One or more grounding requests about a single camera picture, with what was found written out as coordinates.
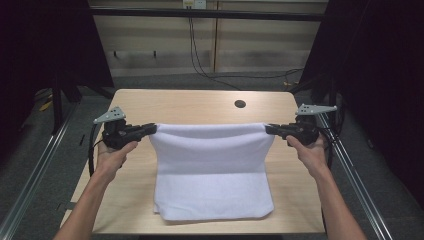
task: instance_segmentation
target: black round hole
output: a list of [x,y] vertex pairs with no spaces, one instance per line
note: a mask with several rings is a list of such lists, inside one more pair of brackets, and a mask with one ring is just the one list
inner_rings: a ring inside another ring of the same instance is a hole
[[244,108],[246,107],[246,102],[243,100],[237,100],[234,102],[234,105],[236,105],[238,108]]

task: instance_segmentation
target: light wood tabletop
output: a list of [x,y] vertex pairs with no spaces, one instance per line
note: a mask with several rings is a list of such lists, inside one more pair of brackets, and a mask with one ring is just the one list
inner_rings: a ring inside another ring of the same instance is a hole
[[[236,107],[237,100],[244,101],[246,106]],[[124,111],[127,124],[133,125],[151,122],[288,124],[294,122],[297,110],[294,97],[290,93],[204,90],[122,89],[116,92],[110,108],[115,106]],[[94,233],[142,235],[324,232],[316,184],[297,159],[295,149],[288,147],[287,142],[280,137],[275,138],[265,160],[275,209],[266,217],[255,220],[164,221],[159,214],[153,212],[157,162],[149,138],[143,138],[127,158],[106,191]],[[72,202],[78,200],[88,180],[86,167]],[[67,211],[63,221],[69,214],[70,211]]]

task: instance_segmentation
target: black horizontal bar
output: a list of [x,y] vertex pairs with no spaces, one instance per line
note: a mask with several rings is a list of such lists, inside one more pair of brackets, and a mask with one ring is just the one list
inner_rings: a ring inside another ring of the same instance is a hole
[[165,8],[125,8],[125,7],[97,7],[90,8],[44,8],[41,11],[51,13],[76,13],[100,16],[145,16],[145,17],[182,17],[182,18],[220,18],[220,19],[256,19],[256,20],[284,20],[321,22],[334,18],[316,13],[283,13],[283,12],[247,12],[226,10],[201,9],[165,9]]

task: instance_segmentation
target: hand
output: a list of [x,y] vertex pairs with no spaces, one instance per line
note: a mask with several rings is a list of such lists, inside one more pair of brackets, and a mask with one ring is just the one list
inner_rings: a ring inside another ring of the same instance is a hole
[[116,172],[127,160],[127,154],[134,150],[138,142],[130,142],[120,150],[108,148],[104,142],[98,144],[97,166],[94,174],[101,174],[102,177],[111,182],[115,179]]
[[290,145],[297,150],[297,157],[302,161],[313,178],[316,179],[322,170],[328,170],[325,161],[324,138],[322,135],[319,136],[315,143],[308,146],[303,146],[302,143],[293,136],[287,136],[286,139]]

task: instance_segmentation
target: white cloth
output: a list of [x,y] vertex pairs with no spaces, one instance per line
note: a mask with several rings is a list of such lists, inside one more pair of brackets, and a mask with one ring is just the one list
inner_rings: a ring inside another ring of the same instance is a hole
[[263,123],[158,124],[155,209],[165,220],[260,218],[274,209]]

